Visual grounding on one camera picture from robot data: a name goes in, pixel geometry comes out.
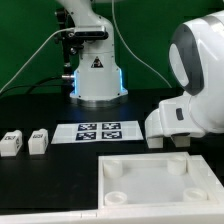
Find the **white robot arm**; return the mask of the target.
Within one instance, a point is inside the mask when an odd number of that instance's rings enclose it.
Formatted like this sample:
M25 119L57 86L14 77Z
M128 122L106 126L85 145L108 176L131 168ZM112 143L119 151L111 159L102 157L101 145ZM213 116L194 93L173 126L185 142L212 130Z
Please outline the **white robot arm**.
M113 24L93 12L92 0L56 1L75 24L67 30L71 50L79 55L70 98L86 107L121 101L127 90L115 63ZM169 64L183 94L161 101L147 117L148 146L161 148L169 137L176 146L187 147L192 138L224 133L224 10L179 25Z

